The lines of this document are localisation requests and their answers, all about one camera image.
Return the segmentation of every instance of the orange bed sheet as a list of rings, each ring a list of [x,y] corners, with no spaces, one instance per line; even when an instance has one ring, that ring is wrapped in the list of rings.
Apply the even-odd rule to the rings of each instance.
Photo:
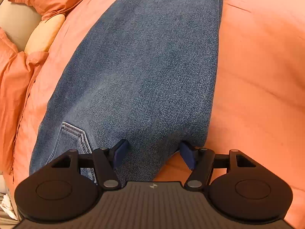
[[[83,0],[67,16],[27,100],[16,138],[13,178],[6,175],[11,190],[28,176],[38,127],[62,71],[114,1]],[[305,228],[304,7],[305,0],[224,0],[206,142],[217,153],[240,149],[284,179],[294,195],[286,220],[297,229]],[[184,182],[189,174],[176,154],[156,180]]]

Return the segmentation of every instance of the ribbed gray surface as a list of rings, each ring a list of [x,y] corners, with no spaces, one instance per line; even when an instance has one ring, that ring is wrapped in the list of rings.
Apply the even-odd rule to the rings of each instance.
[[[199,192],[188,192],[180,183],[128,182],[119,191],[106,192],[87,214],[60,224],[24,220],[18,229],[291,229],[284,221],[246,225],[217,213]]]

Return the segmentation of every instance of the denim fabric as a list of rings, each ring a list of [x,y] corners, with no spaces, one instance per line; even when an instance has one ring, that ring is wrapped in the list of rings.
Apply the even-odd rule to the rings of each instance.
[[[30,173],[68,149],[89,153],[127,139],[119,179],[149,181],[181,140],[204,145],[219,17],[219,0],[116,0],[57,84]],[[82,174],[94,180],[91,169]]]

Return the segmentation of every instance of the beige headboard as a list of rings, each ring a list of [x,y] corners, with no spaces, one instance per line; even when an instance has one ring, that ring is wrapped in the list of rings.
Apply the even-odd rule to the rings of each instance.
[[[20,52],[24,51],[31,33],[40,21],[41,15],[33,7],[0,0],[0,27],[6,32],[8,38],[16,44]]]

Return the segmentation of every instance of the jeans pocket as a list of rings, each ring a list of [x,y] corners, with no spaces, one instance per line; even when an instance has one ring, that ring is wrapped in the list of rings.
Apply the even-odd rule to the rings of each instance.
[[[58,133],[54,150],[48,158],[47,164],[68,150],[76,149],[79,154],[92,153],[86,132],[67,122],[63,122]],[[81,168],[80,173],[96,182],[94,170]]]

